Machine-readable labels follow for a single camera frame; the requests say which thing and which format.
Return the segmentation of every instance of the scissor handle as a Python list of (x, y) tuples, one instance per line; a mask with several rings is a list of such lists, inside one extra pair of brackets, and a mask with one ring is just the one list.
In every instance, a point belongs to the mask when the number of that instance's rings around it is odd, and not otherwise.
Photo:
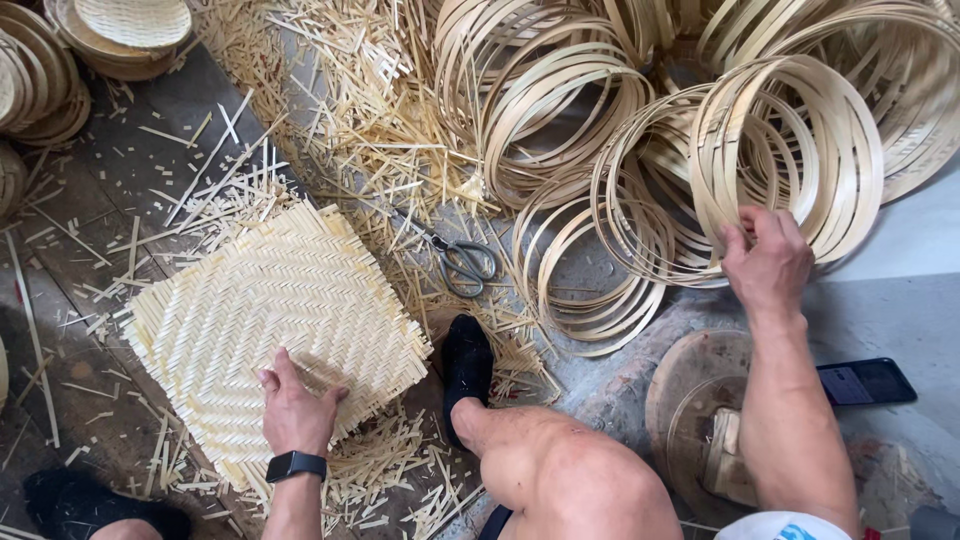
[[(450, 258), (449, 252), (457, 254), (463, 264), (467, 267), (464, 268), (460, 266), (453, 259)], [(483, 254), (483, 256), (490, 258), (491, 270), (489, 272), (483, 271), (483, 264), (478, 262), (473, 255), (469, 252), (475, 251)], [(446, 251), (440, 253), (440, 269), (444, 277), (444, 283), (450, 288), (453, 294), (461, 298), (476, 298), (480, 296), (480, 293), (484, 290), (484, 280), (492, 279), (496, 275), (497, 267), (497, 258), (496, 255), (491, 251), (487, 246), (477, 244), (475, 242), (466, 242), (464, 240), (456, 240), (447, 245)], [(456, 272), (463, 276), (467, 281), (473, 282), (477, 285), (477, 290), (475, 291), (465, 291), (456, 285), (453, 284), (453, 281), (450, 279), (450, 272)]]

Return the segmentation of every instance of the person's left hand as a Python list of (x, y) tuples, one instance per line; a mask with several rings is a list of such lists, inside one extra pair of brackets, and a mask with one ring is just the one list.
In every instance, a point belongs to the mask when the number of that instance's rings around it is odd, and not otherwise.
[(337, 404), (349, 390), (334, 386), (318, 400), (303, 387), (294, 363), (283, 347), (276, 351), (274, 370), (264, 369), (256, 376), (266, 391), (263, 436), (274, 455), (296, 450), (326, 457), (326, 446), (337, 417)]

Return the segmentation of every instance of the blue print on shorts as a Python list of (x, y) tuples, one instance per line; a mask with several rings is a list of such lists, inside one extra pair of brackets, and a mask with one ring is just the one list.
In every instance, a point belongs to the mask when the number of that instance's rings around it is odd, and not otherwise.
[(788, 525), (777, 535), (776, 540), (817, 540), (809, 532), (795, 525)]

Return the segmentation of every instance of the hand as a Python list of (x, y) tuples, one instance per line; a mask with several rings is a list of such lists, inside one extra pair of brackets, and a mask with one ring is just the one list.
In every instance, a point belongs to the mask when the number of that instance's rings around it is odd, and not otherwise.
[(747, 237), (733, 225), (723, 228), (727, 255), (721, 266), (730, 286), (747, 310), (751, 323), (789, 321), (800, 316), (801, 293), (813, 265), (813, 250), (787, 210), (771, 212), (740, 207), (740, 220), (756, 235)]
[(333, 434), (337, 404), (349, 393), (344, 386), (326, 391), (319, 400), (297, 377), (287, 350), (280, 348), (274, 358), (274, 370), (256, 374), (266, 391), (267, 412), (263, 415), (263, 436), (274, 455), (296, 450), (326, 457), (326, 445)]

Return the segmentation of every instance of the smartphone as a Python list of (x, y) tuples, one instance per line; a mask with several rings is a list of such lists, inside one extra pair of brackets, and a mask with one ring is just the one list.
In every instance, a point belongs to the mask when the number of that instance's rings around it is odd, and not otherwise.
[(817, 366), (831, 405), (902, 404), (917, 392), (890, 358)]

